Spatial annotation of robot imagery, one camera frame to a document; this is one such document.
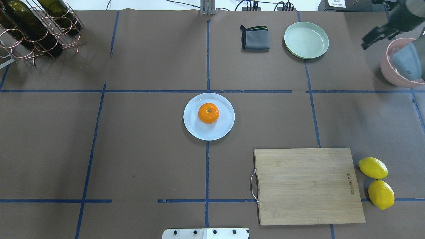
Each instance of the white mounting plate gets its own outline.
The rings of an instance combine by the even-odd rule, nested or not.
[[[166,229],[162,239],[249,239],[247,228]]]

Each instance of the orange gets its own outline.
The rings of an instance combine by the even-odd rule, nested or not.
[[[219,116],[220,111],[213,103],[205,103],[201,105],[198,111],[199,119],[206,124],[216,122]]]

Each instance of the cutting board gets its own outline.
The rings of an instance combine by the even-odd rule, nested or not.
[[[260,225],[364,223],[349,148],[255,149]]]

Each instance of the yellow lemon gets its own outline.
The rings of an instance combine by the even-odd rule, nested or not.
[[[381,179],[388,176],[387,166],[378,159],[367,157],[359,161],[360,171],[374,179]]]
[[[369,198],[371,202],[381,210],[385,210],[394,204],[394,191],[388,183],[377,179],[369,185]]]

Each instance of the dark green bottle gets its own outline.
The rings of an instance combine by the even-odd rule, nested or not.
[[[58,39],[48,32],[47,28],[38,20],[25,3],[19,0],[0,0],[3,13],[21,30],[29,40],[37,41],[53,57],[62,53],[62,45]]]
[[[4,14],[3,11],[0,9],[0,27],[3,29],[14,29],[16,26],[11,22]],[[20,31],[8,31],[10,36],[12,36],[15,40],[22,40],[22,33]],[[23,45],[28,50],[32,51],[34,49],[34,44],[31,42],[27,42],[23,40],[21,42],[21,45]]]
[[[74,15],[68,11],[68,7],[62,0],[37,0],[40,5],[46,10],[46,12],[52,17],[66,17],[66,18],[58,18],[55,22],[62,28],[70,28],[71,22],[75,23],[75,28],[81,30],[81,25],[74,17]],[[76,35],[78,34],[78,30],[75,28],[71,28],[67,32],[68,35]]]

